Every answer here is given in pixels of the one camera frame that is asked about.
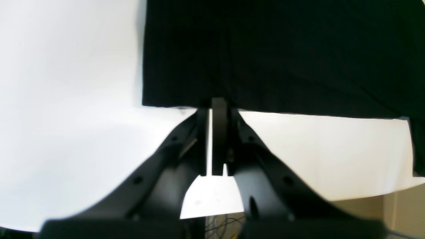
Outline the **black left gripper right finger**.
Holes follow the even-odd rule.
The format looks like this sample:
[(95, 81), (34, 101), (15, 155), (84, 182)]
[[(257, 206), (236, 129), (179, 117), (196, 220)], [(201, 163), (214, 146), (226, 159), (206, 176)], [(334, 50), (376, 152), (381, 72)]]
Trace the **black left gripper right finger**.
[(212, 173), (226, 165), (243, 202), (239, 239), (385, 239), (383, 222), (361, 219), (317, 194), (276, 157), (221, 97), (212, 99)]

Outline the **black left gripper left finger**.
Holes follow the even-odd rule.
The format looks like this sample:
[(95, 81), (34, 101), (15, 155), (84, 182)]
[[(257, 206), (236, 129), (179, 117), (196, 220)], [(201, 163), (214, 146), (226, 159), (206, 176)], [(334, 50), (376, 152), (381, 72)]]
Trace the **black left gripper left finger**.
[(203, 227), (180, 215), (187, 190), (206, 174), (208, 118), (208, 109), (198, 109), (113, 192), (77, 215), (45, 222), (39, 238), (203, 238)]

